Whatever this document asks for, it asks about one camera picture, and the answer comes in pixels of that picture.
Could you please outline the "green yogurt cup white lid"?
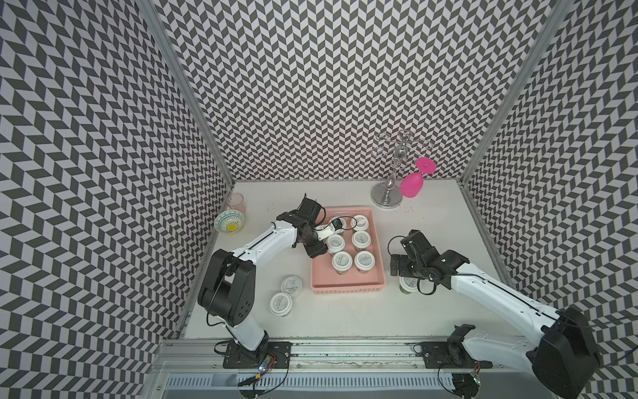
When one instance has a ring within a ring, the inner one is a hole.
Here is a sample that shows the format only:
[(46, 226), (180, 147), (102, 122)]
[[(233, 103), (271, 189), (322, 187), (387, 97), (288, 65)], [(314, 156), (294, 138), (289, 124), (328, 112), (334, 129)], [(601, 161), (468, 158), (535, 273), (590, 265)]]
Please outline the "green yogurt cup white lid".
[(369, 226), (369, 219), (363, 214), (357, 214), (351, 218), (351, 229), (354, 231), (368, 231)]

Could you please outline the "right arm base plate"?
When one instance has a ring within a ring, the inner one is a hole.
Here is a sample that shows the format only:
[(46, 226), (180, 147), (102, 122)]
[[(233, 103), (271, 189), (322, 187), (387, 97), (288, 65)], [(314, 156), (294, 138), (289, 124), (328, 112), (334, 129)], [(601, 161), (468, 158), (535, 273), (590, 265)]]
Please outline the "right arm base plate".
[(415, 345), (416, 353), (423, 358), (427, 369), (491, 369), (493, 363), (478, 361), (471, 357), (461, 344), (448, 342), (420, 342)]

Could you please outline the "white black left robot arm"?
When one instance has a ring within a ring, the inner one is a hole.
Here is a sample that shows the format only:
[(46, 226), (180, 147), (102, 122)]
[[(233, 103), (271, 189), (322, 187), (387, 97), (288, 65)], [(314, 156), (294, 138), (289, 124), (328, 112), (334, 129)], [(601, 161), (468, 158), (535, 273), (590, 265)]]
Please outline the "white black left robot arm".
[(267, 342), (267, 333), (252, 316), (259, 268), (285, 249), (299, 244), (312, 259), (323, 255), (327, 252), (325, 240), (333, 233), (331, 227), (317, 230), (308, 223), (297, 227), (279, 220), (248, 244), (233, 251), (215, 251), (209, 260), (197, 303), (206, 314), (220, 318), (243, 349), (261, 351)]

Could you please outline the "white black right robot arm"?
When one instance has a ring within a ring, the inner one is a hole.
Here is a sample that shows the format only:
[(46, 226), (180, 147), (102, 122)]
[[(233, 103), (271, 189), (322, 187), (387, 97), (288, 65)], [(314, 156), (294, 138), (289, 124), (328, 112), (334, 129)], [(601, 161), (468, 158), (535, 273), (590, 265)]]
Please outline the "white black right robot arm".
[(482, 367), (500, 365), (532, 374), (561, 398), (577, 398), (602, 360), (587, 317), (575, 307), (555, 309), (492, 278), (453, 250), (440, 253), (417, 229), (401, 237), (404, 254), (390, 257), (393, 276), (443, 287), (473, 299), (518, 331), (503, 335), (461, 324), (439, 348), (422, 343), (428, 368), (467, 368), (452, 394), (470, 398), (479, 390)]

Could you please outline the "white lid yogurt cup right-near-basket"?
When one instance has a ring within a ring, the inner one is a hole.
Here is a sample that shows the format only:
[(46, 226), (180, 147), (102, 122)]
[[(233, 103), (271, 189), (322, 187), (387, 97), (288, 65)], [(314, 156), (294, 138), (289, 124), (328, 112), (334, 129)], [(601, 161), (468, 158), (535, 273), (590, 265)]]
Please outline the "white lid yogurt cup right-near-basket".
[(356, 231), (352, 235), (352, 244), (356, 251), (367, 250), (372, 245), (372, 237), (365, 230)]

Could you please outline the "red label yogurt cup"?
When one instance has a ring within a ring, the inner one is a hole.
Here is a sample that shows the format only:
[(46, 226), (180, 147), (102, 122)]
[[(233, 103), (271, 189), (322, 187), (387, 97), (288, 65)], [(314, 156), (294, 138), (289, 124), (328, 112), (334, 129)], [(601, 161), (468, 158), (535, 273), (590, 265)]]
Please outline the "red label yogurt cup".
[(362, 250), (357, 253), (354, 258), (354, 264), (357, 268), (357, 271), (362, 274), (366, 274), (375, 267), (375, 256), (369, 251)]

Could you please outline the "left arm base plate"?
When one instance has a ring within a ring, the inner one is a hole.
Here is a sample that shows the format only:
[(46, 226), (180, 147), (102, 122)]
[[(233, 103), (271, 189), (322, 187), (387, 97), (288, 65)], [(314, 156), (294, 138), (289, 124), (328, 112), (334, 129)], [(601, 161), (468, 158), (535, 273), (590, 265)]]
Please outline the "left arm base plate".
[(291, 342), (268, 342), (265, 346), (262, 345), (256, 351), (249, 351), (241, 345), (231, 342), (227, 345), (225, 350), (223, 368), (256, 370), (266, 359), (267, 355), (274, 355), (274, 368), (286, 369), (290, 363), (291, 352)]

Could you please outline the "pink perforated plastic basket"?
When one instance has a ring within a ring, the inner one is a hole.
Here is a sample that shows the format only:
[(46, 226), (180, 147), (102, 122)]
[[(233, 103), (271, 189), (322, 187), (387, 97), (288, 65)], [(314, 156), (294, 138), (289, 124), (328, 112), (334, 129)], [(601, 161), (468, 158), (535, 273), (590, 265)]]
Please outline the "pink perforated plastic basket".
[(352, 242), (352, 236), (355, 233), (352, 230), (352, 217), (358, 215), (365, 216), (369, 222), (367, 232), (372, 242), (367, 247), (367, 251), (371, 252), (375, 258), (374, 267), (362, 273), (357, 270), (355, 264), (352, 264), (345, 274), (339, 274), (332, 266), (332, 256), (329, 253), (320, 255), (311, 260), (310, 285), (315, 294), (372, 292), (380, 291), (385, 287), (383, 250), (378, 239), (372, 207), (330, 207), (327, 208), (325, 219), (318, 216), (317, 220), (320, 221), (320, 225), (324, 225), (333, 219), (345, 219), (348, 231), (342, 234), (345, 240), (344, 250), (352, 256), (352, 259), (355, 259), (358, 251)]

